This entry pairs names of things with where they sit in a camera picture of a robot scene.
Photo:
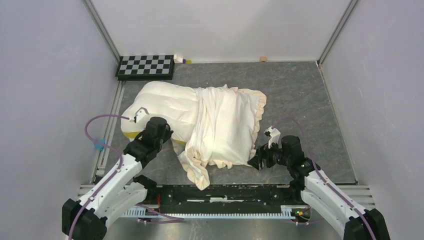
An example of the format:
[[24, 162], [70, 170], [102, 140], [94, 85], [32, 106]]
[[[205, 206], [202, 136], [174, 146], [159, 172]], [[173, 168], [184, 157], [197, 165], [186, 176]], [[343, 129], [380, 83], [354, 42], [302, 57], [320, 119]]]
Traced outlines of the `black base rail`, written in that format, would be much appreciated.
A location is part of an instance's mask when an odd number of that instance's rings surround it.
[[284, 184], [213, 184], [204, 190], [163, 184], [150, 188], [142, 203], [163, 214], [276, 214], [282, 206], [307, 208]]

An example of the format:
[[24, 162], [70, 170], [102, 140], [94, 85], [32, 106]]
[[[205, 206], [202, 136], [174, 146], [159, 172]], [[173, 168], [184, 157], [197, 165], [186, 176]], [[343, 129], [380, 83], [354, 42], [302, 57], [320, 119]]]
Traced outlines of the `small white block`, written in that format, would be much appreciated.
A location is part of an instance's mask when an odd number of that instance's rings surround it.
[[173, 62], [175, 64], [185, 64], [186, 63], [186, 60], [183, 57], [181, 57], [181, 56], [179, 56], [177, 54], [174, 54], [173, 55]]

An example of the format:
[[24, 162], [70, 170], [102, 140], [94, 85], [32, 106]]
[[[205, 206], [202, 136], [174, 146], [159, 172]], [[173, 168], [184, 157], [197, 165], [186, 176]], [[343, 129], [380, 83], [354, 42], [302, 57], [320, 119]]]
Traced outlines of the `small wooden block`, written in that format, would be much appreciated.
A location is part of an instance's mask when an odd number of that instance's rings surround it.
[[261, 56], [259, 58], [259, 61], [262, 62], [262, 63], [265, 63], [265, 62], [267, 62], [267, 57], [266, 56]]

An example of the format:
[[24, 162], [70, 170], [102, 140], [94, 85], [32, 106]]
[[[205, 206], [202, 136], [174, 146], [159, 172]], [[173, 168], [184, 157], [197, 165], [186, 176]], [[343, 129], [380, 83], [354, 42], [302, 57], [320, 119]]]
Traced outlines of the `blue small object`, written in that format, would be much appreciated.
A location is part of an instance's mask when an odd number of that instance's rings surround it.
[[95, 143], [94, 143], [94, 147], [99, 151], [99, 152], [101, 152], [101, 151], [103, 151], [103, 149], [105, 148], [104, 147], [104, 144], [106, 143], [106, 139], [105, 138], [102, 138], [102, 139], [98, 139]]

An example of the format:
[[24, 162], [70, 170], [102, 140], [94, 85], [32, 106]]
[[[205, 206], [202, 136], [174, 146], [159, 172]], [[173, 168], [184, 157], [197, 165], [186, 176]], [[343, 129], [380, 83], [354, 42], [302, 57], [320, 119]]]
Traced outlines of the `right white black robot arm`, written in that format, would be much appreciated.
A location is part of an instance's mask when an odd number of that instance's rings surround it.
[[315, 209], [343, 240], [389, 240], [382, 213], [366, 209], [336, 186], [312, 159], [305, 156], [300, 139], [287, 135], [281, 144], [266, 143], [256, 149], [248, 164], [257, 170], [285, 166], [293, 178], [289, 199]]

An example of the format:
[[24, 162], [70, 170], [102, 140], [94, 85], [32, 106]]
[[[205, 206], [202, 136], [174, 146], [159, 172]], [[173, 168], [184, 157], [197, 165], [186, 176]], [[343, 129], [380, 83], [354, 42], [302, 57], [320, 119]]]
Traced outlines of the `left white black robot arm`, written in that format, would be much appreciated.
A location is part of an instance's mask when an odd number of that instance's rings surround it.
[[108, 228], [138, 203], [153, 203], [157, 190], [132, 182], [161, 151], [173, 131], [162, 117], [151, 117], [144, 129], [118, 152], [117, 164], [78, 200], [68, 199], [62, 206], [61, 230], [70, 240], [102, 240]]

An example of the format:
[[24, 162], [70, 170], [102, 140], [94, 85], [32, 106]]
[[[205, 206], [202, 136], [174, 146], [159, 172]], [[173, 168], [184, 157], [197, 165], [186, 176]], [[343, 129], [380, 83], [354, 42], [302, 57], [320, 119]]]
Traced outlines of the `black white checkerboard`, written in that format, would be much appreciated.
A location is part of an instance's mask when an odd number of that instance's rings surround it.
[[121, 56], [115, 77], [119, 81], [172, 80], [173, 55], [127, 55]]

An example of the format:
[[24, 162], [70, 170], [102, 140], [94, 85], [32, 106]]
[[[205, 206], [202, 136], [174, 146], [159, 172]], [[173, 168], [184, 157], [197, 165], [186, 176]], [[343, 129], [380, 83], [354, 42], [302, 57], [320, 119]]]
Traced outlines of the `grey cream ruffled pillowcase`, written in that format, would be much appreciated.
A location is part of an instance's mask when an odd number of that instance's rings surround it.
[[197, 88], [195, 93], [196, 121], [178, 160], [187, 178], [202, 191], [211, 184], [208, 165], [246, 166], [254, 156], [267, 96], [226, 85]]

